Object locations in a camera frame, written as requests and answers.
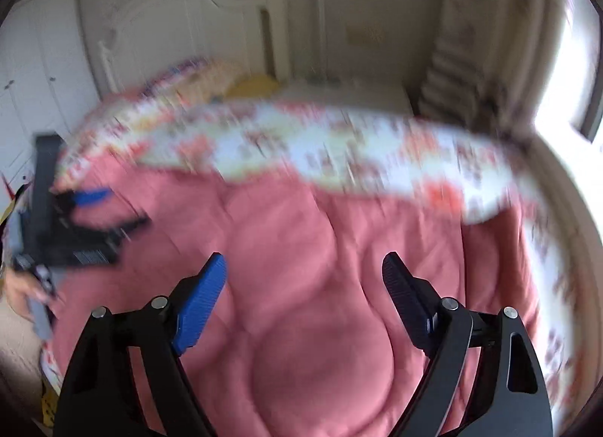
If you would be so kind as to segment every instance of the bed post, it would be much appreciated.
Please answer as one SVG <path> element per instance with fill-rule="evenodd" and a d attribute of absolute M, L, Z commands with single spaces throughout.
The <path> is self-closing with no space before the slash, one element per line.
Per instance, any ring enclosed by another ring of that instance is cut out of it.
<path fill-rule="evenodd" d="M 266 8 L 270 17 L 276 78 L 279 82 L 286 82 L 291 78 L 287 0 L 266 0 Z"/>
<path fill-rule="evenodd" d="M 111 51 L 109 51 L 107 46 L 105 46 L 104 41 L 98 42 L 98 50 L 101 55 L 101 61 L 103 62 L 103 70 L 105 71 L 105 77 L 107 78 L 107 83 L 109 84 L 109 90 L 112 93 L 118 93 L 119 91 L 117 85 L 115 84 L 115 77 L 111 68 Z"/>

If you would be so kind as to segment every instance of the human hand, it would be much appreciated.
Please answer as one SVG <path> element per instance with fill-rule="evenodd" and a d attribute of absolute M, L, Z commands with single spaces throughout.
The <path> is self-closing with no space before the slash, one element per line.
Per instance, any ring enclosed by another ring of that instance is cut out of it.
<path fill-rule="evenodd" d="M 50 296 L 46 294 L 40 282 L 29 272 L 16 273 L 13 269 L 6 268 L 4 277 L 4 293 L 8 305 L 19 316 L 32 321 L 27 298 L 32 298 L 41 303 L 48 303 Z"/>

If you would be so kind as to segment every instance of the black device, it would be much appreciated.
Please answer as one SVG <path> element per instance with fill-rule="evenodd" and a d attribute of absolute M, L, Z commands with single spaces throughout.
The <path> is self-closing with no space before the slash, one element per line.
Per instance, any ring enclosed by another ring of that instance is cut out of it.
<path fill-rule="evenodd" d="M 76 207 L 74 191 L 53 194 L 51 187 L 63 145 L 57 134 L 35 138 L 35 175 L 25 211 L 13 211 L 8 219 L 8 244 L 16 272 L 31 272 L 44 291 L 54 296 L 64 269 L 115 264 L 123 239 L 147 223 L 146 216 L 109 229 L 78 226 L 70 220 Z M 28 300 L 34 329 L 40 338 L 52 337 L 52 313 L 35 299 Z"/>
<path fill-rule="evenodd" d="M 207 266 L 197 276 L 180 281 L 169 298 L 158 296 L 141 310 L 114 315 L 101 307 L 92 312 L 65 375 L 54 437 L 159 435 L 145 424 L 130 346 L 141 349 L 167 435 L 216 436 L 174 350 L 179 324 L 174 320 L 188 306 L 188 299 L 203 297 L 198 286 L 206 271 Z M 471 347 L 481 347 L 471 397 L 461 426 L 445 435 L 552 437 L 542 371 L 513 308 L 491 315 L 469 311 L 453 298 L 441 299 L 428 281 L 414 278 L 395 253 L 384 259 L 383 278 L 412 343 L 430 359 L 390 437 L 439 435 Z M 216 293 L 215 283 L 212 289 Z M 197 330 L 189 347 L 199 335 Z"/>

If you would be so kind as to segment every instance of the yellow pillow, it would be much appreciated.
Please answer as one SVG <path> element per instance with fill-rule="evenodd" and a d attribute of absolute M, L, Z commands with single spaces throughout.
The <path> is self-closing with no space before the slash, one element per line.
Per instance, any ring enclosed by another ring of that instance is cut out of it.
<path fill-rule="evenodd" d="M 224 99 L 266 99 L 280 88 L 280 84 L 268 75 L 253 75 L 230 87 Z"/>

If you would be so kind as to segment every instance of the silver bolt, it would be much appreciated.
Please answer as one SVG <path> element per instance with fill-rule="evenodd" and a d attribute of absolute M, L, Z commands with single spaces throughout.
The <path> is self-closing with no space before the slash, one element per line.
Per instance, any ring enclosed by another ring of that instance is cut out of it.
<path fill-rule="evenodd" d="M 168 299 L 165 296 L 157 296 L 151 301 L 151 306 L 156 310 L 162 310 L 168 305 Z"/>
<path fill-rule="evenodd" d="M 511 319 L 517 318 L 517 310 L 515 308 L 507 306 L 505 309 L 503 309 L 502 312 L 505 314 L 505 316 L 507 318 L 511 318 Z"/>
<path fill-rule="evenodd" d="M 99 306 L 98 308 L 96 308 L 94 311 L 92 311 L 92 318 L 102 318 L 107 314 L 107 308 L 105 308 L 104 306 Z"/>
<path fill-rule="evenodd" d="M 448 311 L 454 311 L 458 309 L 458 301 L 454 298 L 444 298 L 442 300 L 442 306 Z"/>

